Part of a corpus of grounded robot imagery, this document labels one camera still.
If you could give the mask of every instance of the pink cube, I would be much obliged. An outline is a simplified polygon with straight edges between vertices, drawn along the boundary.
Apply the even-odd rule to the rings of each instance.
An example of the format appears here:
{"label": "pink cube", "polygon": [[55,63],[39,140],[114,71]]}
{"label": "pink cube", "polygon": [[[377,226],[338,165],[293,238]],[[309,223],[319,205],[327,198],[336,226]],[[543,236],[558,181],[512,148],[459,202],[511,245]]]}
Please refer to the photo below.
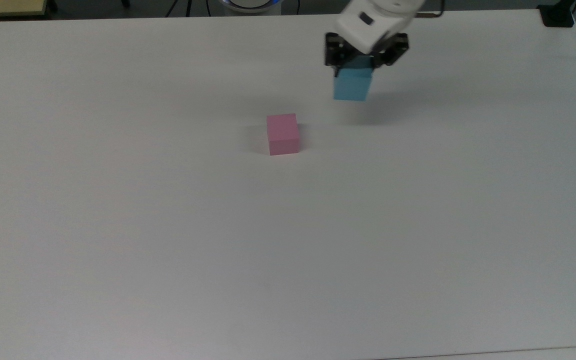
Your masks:
{"label": "pink cube", "polygon": [[268,115],[265,117],[265,123],[268,127],[270,155],[299,153],[297,115]]}

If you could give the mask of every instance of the robotic arm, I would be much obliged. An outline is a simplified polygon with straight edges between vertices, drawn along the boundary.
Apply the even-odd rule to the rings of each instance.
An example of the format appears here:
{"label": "robotic arm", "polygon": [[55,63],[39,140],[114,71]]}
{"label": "robotic arm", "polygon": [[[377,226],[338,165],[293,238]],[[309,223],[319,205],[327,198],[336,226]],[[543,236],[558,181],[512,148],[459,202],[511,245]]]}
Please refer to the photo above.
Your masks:
{"label": "robotic arm", "polygon": [[426,0],[352,0],[336,19],[336,32],[326,34],[326,65],[334,75],[359,55],[368,55],[372,68],[391,66],[409,48],[400,33]]}

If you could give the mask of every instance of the black cable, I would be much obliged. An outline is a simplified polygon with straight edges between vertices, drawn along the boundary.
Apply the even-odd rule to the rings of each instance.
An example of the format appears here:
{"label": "black cable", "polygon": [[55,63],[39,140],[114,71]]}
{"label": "black cable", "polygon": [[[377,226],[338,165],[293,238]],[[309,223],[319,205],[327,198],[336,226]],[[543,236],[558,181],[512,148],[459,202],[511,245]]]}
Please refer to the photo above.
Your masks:
{"label": "black cable", "polygon": [[170,9],[168,10],[168,12],[166,13],[166,16],[164,16],[164,18],[167,18],[170,16],[170,13],[172,13],[172,10],[175,8],[175,5],[177,4],[179,0],[174,0],[174,2],[172,3],[172,6],[170,6]]}
{"label": "black cable", "polygon": [[415,18],[439,18],[444,14],[446,10],[446,0],[441,0],[441,7],[439,8],[439,13],[416,13]]}
{"label": "black cable", "polygon": [[188,0],[188,5],[185,6],[185,17],[190,18],[190,6],[192,6],[193,0]]}

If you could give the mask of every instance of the blue cube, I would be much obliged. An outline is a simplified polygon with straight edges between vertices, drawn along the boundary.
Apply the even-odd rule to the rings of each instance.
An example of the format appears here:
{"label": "blue cube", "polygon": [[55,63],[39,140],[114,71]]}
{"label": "blue cube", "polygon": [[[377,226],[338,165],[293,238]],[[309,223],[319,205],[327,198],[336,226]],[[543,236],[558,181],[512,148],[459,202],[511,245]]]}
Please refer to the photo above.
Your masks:
{"label": "blue cube", "polygon": [[339,69],[334,78],[334,100],[366,101],[373,80],[372,59],[359,55]]}

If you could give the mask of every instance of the cube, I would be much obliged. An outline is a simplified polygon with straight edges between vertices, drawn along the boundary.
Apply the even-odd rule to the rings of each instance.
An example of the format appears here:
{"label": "cube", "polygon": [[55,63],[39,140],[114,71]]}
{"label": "cube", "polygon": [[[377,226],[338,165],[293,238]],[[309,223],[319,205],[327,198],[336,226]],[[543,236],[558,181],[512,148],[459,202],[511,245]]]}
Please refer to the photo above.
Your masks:
{"label": "cube", "polygon": [[373,63],[368,55],[359,55],[339,69],[334,78],[334,100],[366,101],[373,80]]}
{"label": "cube", "polygon": [[265,117],[270,155],[299,153],[297,115],[281,114]]}

